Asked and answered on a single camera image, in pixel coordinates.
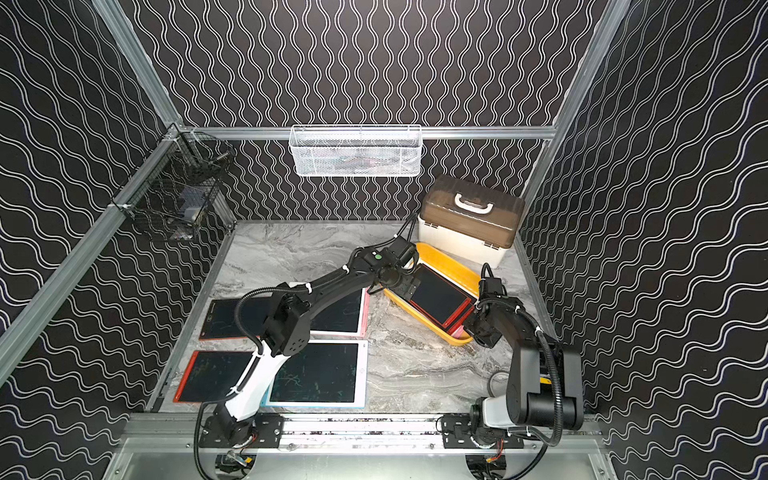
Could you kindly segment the yellow storage tray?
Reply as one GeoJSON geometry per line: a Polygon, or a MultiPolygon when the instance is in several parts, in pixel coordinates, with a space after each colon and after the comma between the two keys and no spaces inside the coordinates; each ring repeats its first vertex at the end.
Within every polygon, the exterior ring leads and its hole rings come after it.
{"type": "MultiPolygon", "coordinates": [[[[480,280],[477,273],[426,243],[417,243],[416,246],[418,253],[420,254],[418,265],[424,264],[425,266],[430,267],[440,275],[446,277],[450,282],[472,295],[475,298],[475,302],[477,301],[479,296],[478,282],[480,280]]],[[[452,346],[463,346],[472,341],[472,337],[467,332],[466,337],[453,338],[451,335],[439,330],[438,327],[431,323],[421,312],[411,306],[407,302],[408,299],[402,299],[389,290],[385,290],[384,293],[398,307],[414,317],[417,321],[421,322],[448,344],[452,346]]]]}

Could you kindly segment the pink white writing tablet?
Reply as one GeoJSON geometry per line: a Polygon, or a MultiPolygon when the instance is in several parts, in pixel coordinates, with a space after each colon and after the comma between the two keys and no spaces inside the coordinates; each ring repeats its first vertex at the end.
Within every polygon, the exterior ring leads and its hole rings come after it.
{"type": "Polygon", "coordinates": [[[366,289],[347,295],[317,315],[313,337],[363,338],[368,324],[369,294],[366,289]]]}
{"type": "Polygon", "coordinates": [[[465,331],[466,324],[469,320],[472,320],[474,317],[474,314],[472,310],[470,310],[466,315],[464,315],[455,325],[454,328],[450,331],[450,335],[453,338],[463,338],[467,336],[467,333],[465,331]]]}

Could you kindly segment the blue white writing tablet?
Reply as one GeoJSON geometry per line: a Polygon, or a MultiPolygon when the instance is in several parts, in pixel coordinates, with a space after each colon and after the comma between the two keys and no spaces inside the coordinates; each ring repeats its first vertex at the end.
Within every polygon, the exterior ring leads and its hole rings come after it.
{"type": "Polygon", "coordinates": [[[366,340],[312,341],[278,370],[262,405],[278,408],[362,408],[366,403],[366,340]]]}

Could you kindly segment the large red writing tablet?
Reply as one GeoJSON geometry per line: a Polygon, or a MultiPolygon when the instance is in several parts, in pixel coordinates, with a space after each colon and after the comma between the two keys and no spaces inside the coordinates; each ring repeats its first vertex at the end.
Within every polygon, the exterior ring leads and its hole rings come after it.
{"type": "Polygon", "coordinates": [[[223,399],[244,373],[251,357],[249,352],[194,351],[173,401],[200,403],[223,399]]]}

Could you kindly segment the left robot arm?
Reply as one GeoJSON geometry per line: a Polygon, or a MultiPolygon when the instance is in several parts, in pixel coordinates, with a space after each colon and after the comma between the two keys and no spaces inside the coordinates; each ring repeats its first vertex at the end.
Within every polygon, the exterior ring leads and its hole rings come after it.
{"type": "Polygon", "coordinates": [[[249,445],[262,398],[282,365],[308,345],[314,319],[352,293],[376,285],[391,288],[415,269],[419,254],[411,237],[416,221],[417,215],[411,214],[392,238],[353,249],[341,267],[316,280],[257,288],[241,297],[235,324],[255,350],[222,399],[201,403],[194,440],[200,441],[200,430],[206,428],[234,448],[249,445]],[[258,328],[248,328],[243,324],[243,307],[263,295],[269,296],[266,318],[258,328]]]}

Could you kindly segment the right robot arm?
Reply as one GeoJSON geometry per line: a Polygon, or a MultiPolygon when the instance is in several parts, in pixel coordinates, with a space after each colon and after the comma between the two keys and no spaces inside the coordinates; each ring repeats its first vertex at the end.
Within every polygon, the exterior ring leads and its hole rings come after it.
{"type": "Polygon", "coordinates": [[[564,432],[577,431],[584,423],[580,354],[546,333],[487,263],[478,288],[464,329],[485,348],[505,340],[512,359],[506,393],[480,398],[471,407],[471,435],[479,445],[525,434],[554,447],[564,432]]]}

